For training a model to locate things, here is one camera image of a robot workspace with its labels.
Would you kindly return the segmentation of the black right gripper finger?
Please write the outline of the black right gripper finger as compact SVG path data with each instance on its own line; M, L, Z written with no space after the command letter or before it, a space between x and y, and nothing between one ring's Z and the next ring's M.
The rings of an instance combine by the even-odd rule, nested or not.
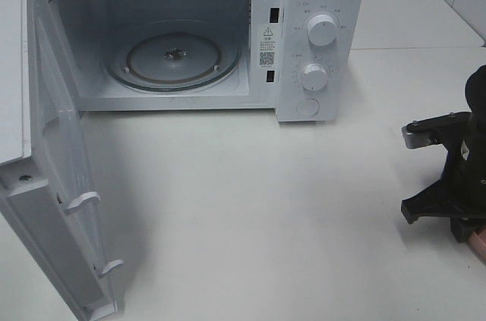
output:
M403 200L400 209L410 225L421 217L451 217L456 213L447 186L442 180L434 182L413 197Z
M459 243L466 242L473 231L479 228L479 220L472 218L451 218L450 230Z

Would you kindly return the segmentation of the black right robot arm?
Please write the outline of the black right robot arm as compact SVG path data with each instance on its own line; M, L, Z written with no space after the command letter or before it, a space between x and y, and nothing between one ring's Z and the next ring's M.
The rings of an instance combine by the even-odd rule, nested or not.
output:
M440 179L402 201L409 224L421 217L450 220L458 242L485 226L485 66L467 80L468 112L413 121L402 127L408 149L442 145L447 157Z

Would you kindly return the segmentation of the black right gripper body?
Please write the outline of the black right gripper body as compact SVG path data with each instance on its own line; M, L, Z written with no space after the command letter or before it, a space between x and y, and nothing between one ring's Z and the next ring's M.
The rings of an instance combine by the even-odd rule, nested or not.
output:
M455 122L455 156L448 181L449 218L485 217L485 122L471 112L451 112L447 119Z

